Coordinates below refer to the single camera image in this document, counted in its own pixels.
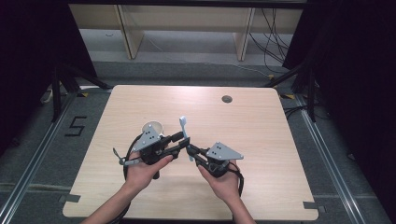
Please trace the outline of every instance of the floor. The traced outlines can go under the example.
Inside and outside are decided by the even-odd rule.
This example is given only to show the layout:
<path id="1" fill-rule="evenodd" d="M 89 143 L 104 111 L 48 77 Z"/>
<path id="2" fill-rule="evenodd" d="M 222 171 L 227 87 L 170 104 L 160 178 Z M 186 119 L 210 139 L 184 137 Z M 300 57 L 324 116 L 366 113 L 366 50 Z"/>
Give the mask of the floor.
<path id="1" fill-rule="evenodd" d="M 252 73 L 265 78 L 276 77 L 279 76 L 277 72 L 286 71 L 280 67 L 281 62 L 268 55 L 264 56 L 251 38 L 246 59 L 238 62 L 233 37 L 227 33 L 146 32 L 137 57 L 132 61 L 127 58 L 120 31 L 81 30 L 81 34 L 95 68 L 100 71 L 98 72 L 100 74 L 111 73 L 112 66 L 119 65 L 117 69 L 124 69 L 125 66 L 138 66 L 142 63 L 165 63 L 162 65 L 164 69 L 167 69 L 167 63 L 169 67 L 174 64 L 187 64 L 189 67 L 208 66 L 208 69 L 227 65 L 230 72 Z M 267 39 L 263 34 L 253 34 L 253 36 L 277 57 L 282 58 L 278 45 L 273 43 L 267 45 Z M 289 44 L 292 35 L 281 37 L 286 44 Z M 304 95 L 293 95 L 289 81 L 279 85 L 278 91 L 285 108 L 304 105 Z M 81 221 L 78 218 L 63 217 L 62 196 L 67 195 L 71 189 L 73 176 L 79 168 L 78 165 L 71 166 L 70 161 L 73 161 L 73 164 L 82 162 L 85 155 L 83 148 L 88 147 L 90 143 L 89 137 L 93 135 L 108 95 L 108 93 L 98 93 L 92 94 L 91 98 L 77 97 L 70 105 L 66 119 L 71 119 L 81 113 L 93 117 L 84 121 L 86 137 L 85 139 L 81 137 L 73 145 L 64 148 L 57 138 L 69 132 L 66 127 L 69 123 L 62 124 L 59 129 L 60 133 L 51 140 L 50 147 L 67 150 L 69 153 L 64 153 L 64 158 L 59 158 L 59 154 L 54 150 L 46 151 L 42 155 L 44 159 L 37 164 L 38 172 L 33 174 L 32 181 L 27 183 L 29 187 L 24 192 L 25 196 L 19 202 L 19 207 L 10 212 L 11 223 L 78 223 Z M 390 223 L 359 167 L 347 157 L 347 146 L 332 124 L 326 109 L 316 108 L 316 116 L 317 122 L 312 123 L 304 111 L 297 110 L 288 119 L 319 210 L 319 219 L 307 223 Z M 44 104 L 37 109 L 29 125 L 20 134 L 20 138 L 25 141 L 20 142 L 19 146 L 11 147 L 5 156 L 0 158 L 0 202 L 7 200 L 21 176 L 29 172 L 25 169 L 31 158 L 35 156 L 35 149 L 41 147 L 47 130 L 54 128 L 50 120 L 51 105 Z M 20 150 L 12 148 L 27 149 L 21 153 Z M 265 221 L 263 223 L 301 222 Z"/>

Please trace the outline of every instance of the table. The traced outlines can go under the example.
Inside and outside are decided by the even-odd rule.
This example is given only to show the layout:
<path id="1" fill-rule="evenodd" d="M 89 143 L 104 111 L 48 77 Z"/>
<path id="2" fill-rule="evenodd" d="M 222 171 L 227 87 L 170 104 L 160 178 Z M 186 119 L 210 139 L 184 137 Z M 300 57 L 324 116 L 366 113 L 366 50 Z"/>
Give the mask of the table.
<path id="1" fill-rule="evenodd" d="M 230 103 L 222 97 L 232 97 Z M 245 177 L 242 199 L 256 220 L 314 220 L 317 209 L 305 209 L 314 199 L 273 89 L 182 86 L 116 86 L 99 121 L 86 157 L 66 202 L 64 215 L 87 217 L 124 182 L 121 155 L 151 120 L 164 134 L 181 131 L 186 116 L 191 143 L 202 148 L 216 141 L 242 153 L 238 165 Z M 153 219 L 227 220 L 227 206 L 201 177 L 186 151 L 161 170 L 132 201 L 125 217 Z"/>

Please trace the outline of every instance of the light wood table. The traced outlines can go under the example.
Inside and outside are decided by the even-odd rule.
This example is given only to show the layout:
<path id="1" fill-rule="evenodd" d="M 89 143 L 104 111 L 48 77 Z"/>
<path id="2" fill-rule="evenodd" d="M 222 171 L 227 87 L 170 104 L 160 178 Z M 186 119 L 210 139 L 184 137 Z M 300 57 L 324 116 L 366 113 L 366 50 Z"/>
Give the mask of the light wood table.
<path id="1" fill-rule="evenodd" d="M 223 103 L 224 95 L 231 96 Z M 317 209 L 278 95 L 273 89 L 179 86 L 116 86 L 110 95 L 70 194 L 64 215 L 87 217 L 124 182 L 114 147 L 125 155 L 142 126 L 163 124 L 164 134 L 181 131 L 186 116 L 191 143 L 202 148 L 216 141 L 242 153 L 242 199 L 256 220 L 315 220 Z M 201 177 L 182 149 L 132 201 L 125 217 L 231 219 L 227 206 Z"/>

